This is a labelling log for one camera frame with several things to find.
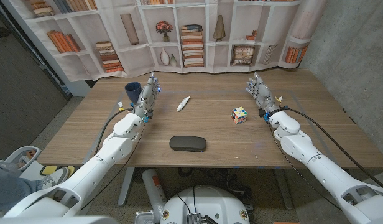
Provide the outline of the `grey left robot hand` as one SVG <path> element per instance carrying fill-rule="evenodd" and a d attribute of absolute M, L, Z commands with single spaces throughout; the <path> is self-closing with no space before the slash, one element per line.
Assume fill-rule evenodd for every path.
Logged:
<path fill-rule="evenodd" d="M 154 72 L 152 72 L 134 106 L 134 114 L 138 115 L 141 119 L 145 119 L 145 117 L 151 119 L 152 110 L 160 91 L 158 78 L 155 77 Z"/>

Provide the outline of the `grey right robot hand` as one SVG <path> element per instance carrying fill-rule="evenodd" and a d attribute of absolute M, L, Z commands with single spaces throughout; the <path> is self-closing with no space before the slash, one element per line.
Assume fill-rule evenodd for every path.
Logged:
<path fill-rule="evenodd" d="M 246 84 L 246 91 L 254 98 L 260 117 L 270 118 L 274 113 L 280 111 L 272 92 L 257 72 L 254 73 L 254 78 L 248 79 Z"/>

